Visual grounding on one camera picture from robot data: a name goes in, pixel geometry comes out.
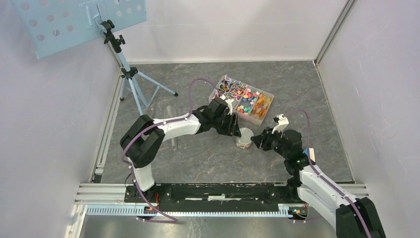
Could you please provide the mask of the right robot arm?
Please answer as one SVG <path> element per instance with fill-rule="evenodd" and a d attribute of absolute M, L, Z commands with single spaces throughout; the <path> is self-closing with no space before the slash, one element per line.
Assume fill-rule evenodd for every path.
<path fill-rule="evenodd" d="M 312 206 L 335 230 L 338 238 L 384 238 L 386 236 L 374 203 L 357 198 L 321 172 L 303 150 L 302 135 L 266 128 L 251 141 L 263 151 L 274 151 L 284 158 L 287 172 L 286 196 L 292 202 Z"/>

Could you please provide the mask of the silver round jar lid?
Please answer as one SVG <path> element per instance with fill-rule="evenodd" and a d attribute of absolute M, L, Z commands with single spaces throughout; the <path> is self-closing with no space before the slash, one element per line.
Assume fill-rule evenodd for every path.
<path fill-rule="evenodd" d="M 238 138 L 238 142 L 242 144 L 252 143 L 251 137 L 254 136 L 254 133 L 251 129 L 247 127 L 240 128 L 241 136 Z"/>

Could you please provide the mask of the clear plastic scoop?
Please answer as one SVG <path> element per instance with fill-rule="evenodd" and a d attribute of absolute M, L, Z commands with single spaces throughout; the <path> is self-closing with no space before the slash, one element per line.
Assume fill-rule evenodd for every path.
<path fill-rule="evenodd" d="M 174 118 L 174 117 L 176 117 L 175 107 L 173 107 L 171 105 L 167 106 L 166 109 L 165 109 L 165 111 L 164 111 L 164 117 L 165 118 Z M 178 144 L 177 144 L 177 139 L 174 136 L 172 136 L 172 134 L 173 134 L 173 132 L 172 132 L 173 131 L 172 126 L 173 126 L 173 124 L 171 123 L 169 125 L 169 127 L 168 127 L 169 128 L 169 132 L 170 132 L 170 141 L 171 141 L 172 149 L 174 151 L 176 151 L 177 148 L 178 148 Z"/>

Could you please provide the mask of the clear compartment candy box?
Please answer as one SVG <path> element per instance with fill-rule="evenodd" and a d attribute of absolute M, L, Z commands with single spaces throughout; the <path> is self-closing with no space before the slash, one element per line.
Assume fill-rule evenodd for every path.
<path fill-rule="evenodd" d="M 227 75 L 222 76 L 216 84 L 216 89 L 209 95 L 209 101 L 220 95 L 233 100 L 232 110 L 239 118 L 257 126 L 262 125 L 274 99 L 273 94 Z"/>

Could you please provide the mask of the small clear glass jar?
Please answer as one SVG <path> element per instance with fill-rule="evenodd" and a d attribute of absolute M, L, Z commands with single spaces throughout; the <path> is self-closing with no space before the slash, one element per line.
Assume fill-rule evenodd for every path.
<path fill-rule="evenodd" d="M 240 149 L 247 149 L 249 147 L 251 147 L 251 145 L 253 144 L 251 139 L 241 139 L 239 137 L 235 138 L 235 144 L 238 148 Z"/>

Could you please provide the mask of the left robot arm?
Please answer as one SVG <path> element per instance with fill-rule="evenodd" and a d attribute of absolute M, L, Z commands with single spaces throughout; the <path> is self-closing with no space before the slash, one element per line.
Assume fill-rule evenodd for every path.
<path fill-rule="evenodd" d="M 215 129 L 219 135 L 240 137 L 238 115 L 232 100 L 213 99 L 189 113 L 167 119 L 140 116 L 120 140 L 122 160 L 129 165 L 137 196 L 150 202 L 156 195 L 151 163 L 163 142 L 184 135 L 195 135 Z"/>

